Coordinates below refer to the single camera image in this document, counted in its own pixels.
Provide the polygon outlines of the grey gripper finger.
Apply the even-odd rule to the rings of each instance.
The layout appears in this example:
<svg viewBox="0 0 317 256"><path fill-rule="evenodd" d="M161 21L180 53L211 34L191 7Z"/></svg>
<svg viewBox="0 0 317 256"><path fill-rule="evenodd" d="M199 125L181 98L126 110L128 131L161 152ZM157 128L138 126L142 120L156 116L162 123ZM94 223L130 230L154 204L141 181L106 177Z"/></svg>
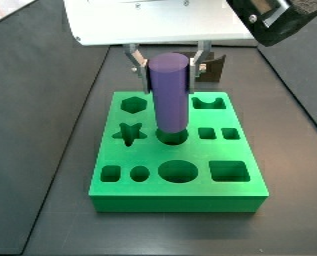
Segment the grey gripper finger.
<svg viewBox="0 0 317 256"><path fill-rule="evenodd" d="M136 73L142 81L144 92L149 94L150 93L149 73L148 73L149 60L141 54L137 44L125 44L124 51L125 51L125 55L128 56L136 68Z"/></svg>
<svg viewBox="0 0 317 256"><path fill-rule="evenodd" d="M212 42L209 40L201 40L199 42L199 50L196 55L191 58L189 62L189 92L196 92L196 79L201 74L201 64L205 61L212 49Z"/></svg>

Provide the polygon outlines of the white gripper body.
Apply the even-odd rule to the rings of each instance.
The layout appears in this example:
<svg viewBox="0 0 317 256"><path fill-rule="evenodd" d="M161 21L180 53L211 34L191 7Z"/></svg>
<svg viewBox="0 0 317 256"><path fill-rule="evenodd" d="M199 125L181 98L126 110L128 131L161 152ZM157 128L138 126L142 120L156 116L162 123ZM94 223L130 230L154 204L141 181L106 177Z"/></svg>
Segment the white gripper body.
<svg viewBox="0 0 317 256"><path fill-rule="evenodd" d="M64 0L82 45L251 41L225 0Z"/></svg>

